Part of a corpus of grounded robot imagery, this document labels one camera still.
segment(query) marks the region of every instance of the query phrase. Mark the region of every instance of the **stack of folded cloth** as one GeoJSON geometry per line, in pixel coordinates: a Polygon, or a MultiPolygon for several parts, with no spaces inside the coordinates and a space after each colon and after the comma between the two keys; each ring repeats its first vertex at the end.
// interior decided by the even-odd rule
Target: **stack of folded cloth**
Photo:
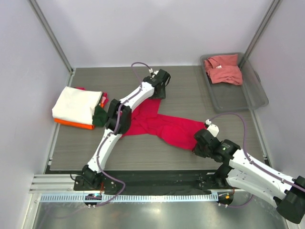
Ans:
{"type": "Polygon", "coordinates": [[[106,93],[65,87],[52,109],[52,115],[57,123],[92,130],[95,126],[106,124],[107,112],[103,107],[107,102],[106,93]]]}
{"type": "Polygon", "coordinates": [[[204,68],[212,83],[242,85],[243,76],[237,62],[238,54],[213,56],[204,61],[204,68]]]}

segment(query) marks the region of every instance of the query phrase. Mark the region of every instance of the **pink cloth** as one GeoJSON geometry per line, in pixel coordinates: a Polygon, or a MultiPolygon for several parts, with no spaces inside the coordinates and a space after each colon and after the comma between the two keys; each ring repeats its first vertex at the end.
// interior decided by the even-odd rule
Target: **pink cloth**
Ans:
{"type": "Polygon", "coordinates": [[[243,84],[243,76],[237,66],[238,54],[213,56],[204,61],[204,68],[212,83],[243,84]]]}
{"type": "Polygon", "coordinates": [[[166,143],[193,150],[194,135],[205,129],[204,123],[186,118],[158,114],[161,99],[146,99],[132,113],[132,124],[127,135],[150,134],[162,138],[166,143]]]}

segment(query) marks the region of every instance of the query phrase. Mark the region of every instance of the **gray plastic bin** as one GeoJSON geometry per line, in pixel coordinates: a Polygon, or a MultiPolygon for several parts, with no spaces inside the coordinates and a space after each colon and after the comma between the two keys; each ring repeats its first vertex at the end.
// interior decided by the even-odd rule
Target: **gray plastic bin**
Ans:
{"type": "Polygon", "coordinates": [[[261,85],[260,78],[252,68],[250,62],[247,59],[244,59],[243,53],[235,52],[203,55],[200,57],[200,63],[203,70],[204,80],[207,84],[214,109],[217,113],[257,109],[258,107],[268,105],[269,101],[261,85]],[[238,54],[239,65],[240,63],[243,63],[240,68],[243,74],[243,85],[233,85],[230,83],[212,84],[210,77],[205,72],[203,61],[216,55],[232,54],[238,54]]]}

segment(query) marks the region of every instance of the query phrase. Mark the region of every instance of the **white wall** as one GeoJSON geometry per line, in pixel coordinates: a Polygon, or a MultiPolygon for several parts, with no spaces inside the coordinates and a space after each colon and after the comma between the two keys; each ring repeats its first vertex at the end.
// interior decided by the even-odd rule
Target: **white wall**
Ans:
{"type": "Polygon", "coordinates": [[[0,1],[0,227],[20,228],[69,73],[26,0],[0,1]]]}
{"type": "Polygon", "coordinates": [[[294,177],[305,177],[304,12],[305,1],[283,1],[250,58],[269,98],[256,112],[268,155],[294,177]]]}
{"type": "Polygon", "coordinates": [[[245,52],[271,0],[37,0],[73,67],[245,52]]]}

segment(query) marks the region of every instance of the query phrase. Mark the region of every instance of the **white metal strip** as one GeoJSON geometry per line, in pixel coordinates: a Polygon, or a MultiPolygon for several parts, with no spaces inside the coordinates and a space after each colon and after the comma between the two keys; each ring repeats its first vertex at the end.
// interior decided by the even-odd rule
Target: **white metal strip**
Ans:
{"type": "MultiPolygon", "coordinates": [[[[88,193],[47,193],[42,194],[40,203],[59,203],[59,202],[105,202],[112,198],[112,195],[102,195],[102,200],[85,200],[88,193]]],[[[113,203],[134,203],[134,202],[201,202],[218,201],[217,192],[210,195],[185,195],[185,196],[117,196],[113,203]]]]}

